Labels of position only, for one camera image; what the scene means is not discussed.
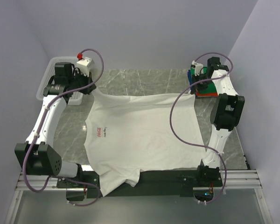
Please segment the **white t shirt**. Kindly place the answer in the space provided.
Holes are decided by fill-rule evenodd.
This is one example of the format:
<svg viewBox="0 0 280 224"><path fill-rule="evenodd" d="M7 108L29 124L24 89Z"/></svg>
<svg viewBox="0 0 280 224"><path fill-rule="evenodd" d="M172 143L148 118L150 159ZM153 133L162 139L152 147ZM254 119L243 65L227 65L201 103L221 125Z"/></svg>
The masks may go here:
<svg viewBox="0 0 280 224"><path fill-rule="evenodd" d="M103 196L143 171L196 168L205 156L194 96L92 95L84 147Z"/></svg>

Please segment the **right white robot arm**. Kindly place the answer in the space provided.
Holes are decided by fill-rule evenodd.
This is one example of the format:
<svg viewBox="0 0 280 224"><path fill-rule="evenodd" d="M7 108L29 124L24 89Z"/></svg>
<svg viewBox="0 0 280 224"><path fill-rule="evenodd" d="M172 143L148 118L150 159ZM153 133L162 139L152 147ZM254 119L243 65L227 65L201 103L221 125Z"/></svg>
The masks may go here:
<svg viewBox="0 0 280 224"><path fill-rule="evenodd" d="M210 113L212 125L211 137L208 146L215 149L207 149L206 157L198 166L196 182L200 186L219 181L221 159L224 147L232 130L239 124L245 97L240 96L234 89L230 78L230 70L227 65L220 62L219 57L211 57L207 60L207 66L192 62L190 67L191 82L204 80L191 88L191 94L199 95L202 91L214 86L217 98Z"/></svg>

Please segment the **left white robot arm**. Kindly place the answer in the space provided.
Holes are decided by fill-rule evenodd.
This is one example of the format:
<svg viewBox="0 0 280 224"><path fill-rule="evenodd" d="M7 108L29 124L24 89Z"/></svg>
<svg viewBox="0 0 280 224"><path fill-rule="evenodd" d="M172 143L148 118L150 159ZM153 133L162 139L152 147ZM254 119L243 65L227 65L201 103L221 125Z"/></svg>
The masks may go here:
<svg viewBox="0 0 280 224"><path fill-rule="evenodd" d="M55 72L43 90L42 109L35 126L26 141L16 144L14 150L27 175L67 177L67 182L74 188L83 184L79 165L63 161L53 149L53 141L59 119L71 97L68 91L92 83L93 64L94 61L87 57L76 63L55 63Z"/></svg>

